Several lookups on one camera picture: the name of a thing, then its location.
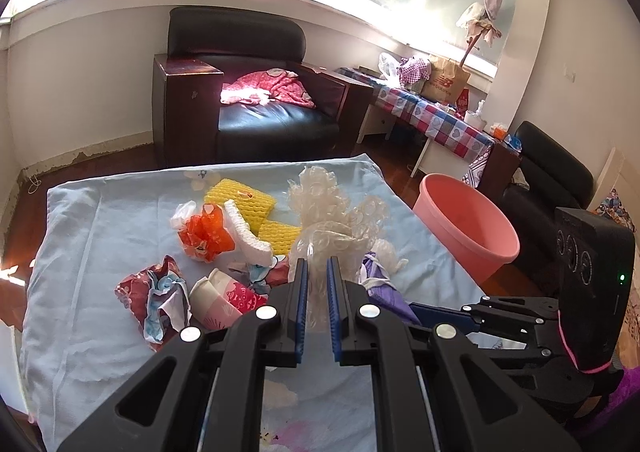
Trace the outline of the purple plastic wrapper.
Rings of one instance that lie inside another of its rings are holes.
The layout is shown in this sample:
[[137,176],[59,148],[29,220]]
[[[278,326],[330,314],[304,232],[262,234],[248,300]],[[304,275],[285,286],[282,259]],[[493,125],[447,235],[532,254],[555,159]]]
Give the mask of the purple plastic wrapper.
[[366,289],[374,305],[385,308],[407,324],[420,325],[418,317],[390,281],[390,275],[373,251],[364,255],[357,282]]

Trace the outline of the pink paper cup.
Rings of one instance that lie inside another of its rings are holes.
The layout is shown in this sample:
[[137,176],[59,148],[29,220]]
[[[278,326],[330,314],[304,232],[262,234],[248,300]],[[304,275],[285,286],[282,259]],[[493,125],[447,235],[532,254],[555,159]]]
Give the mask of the pink paper cup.
[[196,321],[212,331],[230,328],[244,313],[267,304],[267,298],[217,268],[193,285],[189,299]]

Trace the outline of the red floral wrapper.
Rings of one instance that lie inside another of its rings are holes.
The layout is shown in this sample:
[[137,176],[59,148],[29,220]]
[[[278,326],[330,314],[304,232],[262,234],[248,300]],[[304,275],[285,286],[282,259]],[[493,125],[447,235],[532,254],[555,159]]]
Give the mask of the red floral wrapper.
[[138,322],[143,339],[153,350],[190,325],[188,286],[169,255],[160,264],[122,279],[115,295]]

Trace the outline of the clear bubble plastic wrap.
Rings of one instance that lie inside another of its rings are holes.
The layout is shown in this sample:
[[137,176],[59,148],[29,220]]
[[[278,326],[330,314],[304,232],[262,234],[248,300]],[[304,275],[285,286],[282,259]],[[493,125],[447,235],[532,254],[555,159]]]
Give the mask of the clear bubble plastic wrap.
[[352,282],[364,279],[363,261],[369,257],[388,275],[408,264],[397,255],[395,246],[382,238],[387,204],[376,195],[367,195],[352,206],[335,174],[322,166],[307,166],[296,181],[288,183],[288,206],[300,222],[300,234],[288,252],[288,279],[295,278],[297,261],[306,261],[306,324],[310,331],[329,328],[326,262],[330,257],[338,258],[342,278]]

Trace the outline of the white foam net sleeve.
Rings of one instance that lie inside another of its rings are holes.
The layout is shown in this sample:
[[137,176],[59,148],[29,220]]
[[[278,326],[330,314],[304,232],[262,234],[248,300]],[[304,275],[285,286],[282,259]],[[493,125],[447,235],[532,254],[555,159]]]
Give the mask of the white foam net sleeve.
[[233,200],[224,202],[224,227],[249,264],[262,267],[272,265],[271,244],[254,235]]

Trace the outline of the orange plastic bag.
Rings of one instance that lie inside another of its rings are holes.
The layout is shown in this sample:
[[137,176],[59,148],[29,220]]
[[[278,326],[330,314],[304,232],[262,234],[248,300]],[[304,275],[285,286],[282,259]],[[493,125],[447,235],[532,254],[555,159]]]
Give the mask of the orange plastic bag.
[[180,204],[169,224],[177,231],[184,253],[196,261],[211,263],[235,249],[232,235],[224,227],[224,212],[215,203],[204,203],[200,209],[194,201]]

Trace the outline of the small yellow foam net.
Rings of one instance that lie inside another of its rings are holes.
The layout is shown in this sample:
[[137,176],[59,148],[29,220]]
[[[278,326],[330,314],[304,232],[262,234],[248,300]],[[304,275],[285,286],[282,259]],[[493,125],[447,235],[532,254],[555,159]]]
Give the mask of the small yellow foam net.
[[266,219],[259,227],[258,239],[268,242],[274,255],[286,255],[291,250],[300,231],[302,229],[297,226]]

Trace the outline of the large yellow foam net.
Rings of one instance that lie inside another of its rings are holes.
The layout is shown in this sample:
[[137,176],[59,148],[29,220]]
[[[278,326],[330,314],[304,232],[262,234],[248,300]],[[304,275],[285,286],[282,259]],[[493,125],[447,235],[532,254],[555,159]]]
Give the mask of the large yellow foam net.
[[205,203],[222,206],[228,200],[234,201],[254,235],[258,234],[260,226],[277,204],[277,200],[271,195],[229,178],[221,179],[204,195]]

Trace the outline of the pink plastic trash bucket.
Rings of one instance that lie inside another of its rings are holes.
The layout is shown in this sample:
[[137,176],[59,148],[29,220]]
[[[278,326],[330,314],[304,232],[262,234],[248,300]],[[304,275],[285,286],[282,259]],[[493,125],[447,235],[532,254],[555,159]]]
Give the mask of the pink plastic trash bucket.
[[506,215],[454,177],[424,176],[412,210],[477,284],[520,253],[518,234]]

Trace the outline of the colorful patterned cushion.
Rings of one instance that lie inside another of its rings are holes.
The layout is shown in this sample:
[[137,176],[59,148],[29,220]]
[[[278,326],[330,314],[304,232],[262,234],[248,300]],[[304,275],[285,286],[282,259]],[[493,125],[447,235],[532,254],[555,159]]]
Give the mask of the colorful patterned cushion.
[[628,211],[624,208],[623,202],[615,188],[598,204],[594,212],[601,217],[615,221],[616,224],[626,227],[631,232],[636,232],[634,222]]

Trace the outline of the checkered cloth side table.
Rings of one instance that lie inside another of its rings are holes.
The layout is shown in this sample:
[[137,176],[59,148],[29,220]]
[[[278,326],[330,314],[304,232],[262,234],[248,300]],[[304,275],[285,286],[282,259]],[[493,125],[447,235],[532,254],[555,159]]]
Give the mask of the checkered cloth side table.
[[405,122],[427,138],[427,146],[437,143],[468,163],[465,175],[470,186],[491,201],[501,198],[520,164],[520,156],[509,146],[415,94],[389,87],[382,80],[352,68],[337,72],[373,90],[359,139],[368,135],[390,136],[397,122]]

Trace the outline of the light blue table cloth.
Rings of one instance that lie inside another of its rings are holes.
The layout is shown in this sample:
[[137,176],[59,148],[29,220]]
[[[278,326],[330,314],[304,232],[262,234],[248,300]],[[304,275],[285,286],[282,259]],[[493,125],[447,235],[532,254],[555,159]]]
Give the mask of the light blue table cloth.
[[[44,445],[55,450],[152,356],[115,295],[131,273],[165,256],[194,283],[208,264],[186,257],[169,224],[178,205],[201,201],[230,178],[276,199],[275,220],[296,224],[288,185],[303,164],[228,164],[70,181],[47,196],[47,229],[27,289],[21,370]],[[266,376],[265,451],[372,451],[371,374],[343,368],[326,333],[309,330],[302,363]]]

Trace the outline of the white tissue container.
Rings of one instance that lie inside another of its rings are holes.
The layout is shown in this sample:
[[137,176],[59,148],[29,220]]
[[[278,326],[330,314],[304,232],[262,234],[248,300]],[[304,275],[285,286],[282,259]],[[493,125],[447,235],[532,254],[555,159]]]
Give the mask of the white tissue container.
[[474,111],[466,110],[464,115],[464,122],[477,131],[483,131],[486,126],[486,120],[483,117],[483,109],[484,109],[485,101],[478,101],[477,107]]

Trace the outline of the red gift bag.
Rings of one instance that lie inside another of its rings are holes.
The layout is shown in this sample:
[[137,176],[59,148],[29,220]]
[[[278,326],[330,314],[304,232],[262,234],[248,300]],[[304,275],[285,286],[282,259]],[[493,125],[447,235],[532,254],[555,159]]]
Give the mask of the red gift bag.
[[467,88],[463,88],[456,101],[456,116],[463,120],[469,108],[470,93]]

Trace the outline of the brown paper shopping bag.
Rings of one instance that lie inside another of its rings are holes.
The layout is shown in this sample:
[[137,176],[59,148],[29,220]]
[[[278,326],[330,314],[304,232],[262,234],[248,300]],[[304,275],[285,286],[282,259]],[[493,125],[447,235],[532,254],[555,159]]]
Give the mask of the brown paper shopping bag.
[[425,81],[420,95],[432,102],[449,105],[454,104],[471,73],[463,69],[458,61],[436,57],[431,59],[432,71]]

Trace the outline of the pink checkered cloth bundle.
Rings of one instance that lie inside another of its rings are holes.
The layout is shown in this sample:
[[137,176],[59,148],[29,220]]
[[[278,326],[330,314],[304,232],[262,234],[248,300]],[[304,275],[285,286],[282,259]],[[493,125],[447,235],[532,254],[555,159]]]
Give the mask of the pink checkered cloth bundle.
[[422,57],[402,59],[398,67],[398,81],[406,90],[415,87],[416,84],[425,83],[431,79],[431,74],[431,61]]

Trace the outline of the coat stand with clothes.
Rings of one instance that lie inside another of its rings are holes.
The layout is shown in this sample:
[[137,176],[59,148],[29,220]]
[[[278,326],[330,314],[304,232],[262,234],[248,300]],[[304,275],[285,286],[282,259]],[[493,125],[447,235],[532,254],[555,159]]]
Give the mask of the coat stand with clothes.
[[502,33],[495,26],[498,13],[503,0],[483,0],[472,3],[459,17],[456,26],[465,30],[466,49],[459,62],[463,68],[466,58],[472,52],[479,40],[483,40],[489,47],[496,38],[501,38]]

